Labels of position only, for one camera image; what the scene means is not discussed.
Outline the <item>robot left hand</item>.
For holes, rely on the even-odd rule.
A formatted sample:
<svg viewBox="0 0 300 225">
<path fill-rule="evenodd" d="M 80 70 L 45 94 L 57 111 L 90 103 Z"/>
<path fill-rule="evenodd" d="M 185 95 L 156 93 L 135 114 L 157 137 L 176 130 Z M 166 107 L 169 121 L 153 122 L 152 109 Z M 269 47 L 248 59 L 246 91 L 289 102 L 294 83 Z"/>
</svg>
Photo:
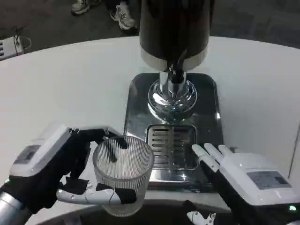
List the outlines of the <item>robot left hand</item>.
<svg viewBox="0 0 300 225">
<path fill-rule="evenodd" d="M 108 127 L 71 128 L 51 124 L 31 141 L 13 162 L 1 192 L 18 200 L 32 213 L 50 208 L 56 201 L 81 205 L 131 204 L 136 192 L 129 188 L 82 180 L 90 143 L 116 138 L 128 148 L 125 139 Z"/>
</svg>

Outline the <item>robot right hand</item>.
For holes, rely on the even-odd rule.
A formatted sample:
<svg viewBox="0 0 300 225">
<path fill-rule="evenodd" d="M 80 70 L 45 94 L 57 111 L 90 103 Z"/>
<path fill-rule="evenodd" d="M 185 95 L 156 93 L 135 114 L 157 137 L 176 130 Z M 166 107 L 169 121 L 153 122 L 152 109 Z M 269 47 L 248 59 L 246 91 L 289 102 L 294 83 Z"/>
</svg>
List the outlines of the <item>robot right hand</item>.
<svg viewBox="0 0 300 225">
<path fill-rule="evenodd" d="M 225 145 L 192 145 L 198 165 L 239 225 L 298 225 L 300 194 L 278 167 Z"/>
</svg>

